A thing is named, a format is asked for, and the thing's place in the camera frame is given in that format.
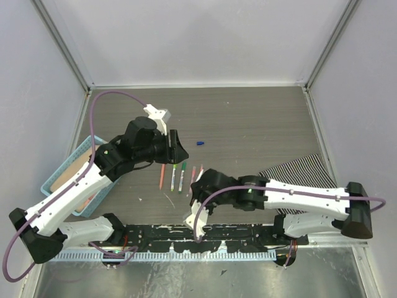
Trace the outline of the white marker green end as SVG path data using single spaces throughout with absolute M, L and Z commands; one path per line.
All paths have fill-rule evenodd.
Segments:
M 184 162 L 182 163 L 181 175 L 180 175 L 180 180 L 179 180 L 179 185 L 178 185 L 178 193 L 179 193 L 179 194 L 182 193 L 183 181 L 184 181 L 184 174 L 185 174 L 186 166 L 187 166 L 187 162 L 184 161 Z

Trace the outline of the white marker lime end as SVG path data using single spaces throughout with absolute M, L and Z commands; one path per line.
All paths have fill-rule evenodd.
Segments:
M 171 192 L 173 192 L 175 190 L 176 171 L 177 171 L 177 164 L 173 164 L 172 165 L 172 176 L 171 176 L 171 187 L 170 187 Z

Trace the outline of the pink highlighter pen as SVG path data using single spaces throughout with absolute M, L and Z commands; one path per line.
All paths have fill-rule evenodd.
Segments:
M 197 169 L 197 167 L 196 167 L 196 166 L 193 166 L 193 168 L 192 168 L 192 173 L 191 173 L 191 177 L 190 177 L 189 192 L 188 192 L 188 194 L 191 194 L 191 193 L 192 193 L 192 184 L 193 184 L 194 181 L 195 181 L 196 169 Z

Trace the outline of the orange slim pen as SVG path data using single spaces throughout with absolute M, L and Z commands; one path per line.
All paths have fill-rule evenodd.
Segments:
M 166 169 L 166 165 L 162 164 L 161 165 L 161 175 L 160 175 L 160 180 L 159 180 L 159 189 L 160 190 L 163 188 L 163 184 L 164 184 L 165 169 Z

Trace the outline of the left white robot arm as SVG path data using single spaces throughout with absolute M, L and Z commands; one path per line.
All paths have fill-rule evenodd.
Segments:
M 46 263 L 68 246 L 88 242 L 120 245 L 125 227 L 113 213 L 80 222 L 66 222 L 66 218 L 124 174 L 152 163 L 178 164 L 188 159 L 189 154 L 176 130 L 162 132 L 153 119 L 141 116 L 128 124 L 123 135 L 97 147 L 91 157 L 93 163 L 84 163 L 41 203 L 28 210 L 16 208 L 9 214 L 36 264 Z

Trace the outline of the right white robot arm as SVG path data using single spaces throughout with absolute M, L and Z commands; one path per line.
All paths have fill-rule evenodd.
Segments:
M 184 224 L 197 241 L 205 236 L 208 216 L 219 205 L 232 205 L 246 212 L 293 209 L 296 214 L 279 214 L 274 219 L 273 238 L 280 245 L 307 234 L 334 230 L 349 238 L 373 237 L 370 203 L 360 183 L 323 188 L 283 183 L 260 176 L 238 179 L 214 169 L 192 183 L 190 213 Z

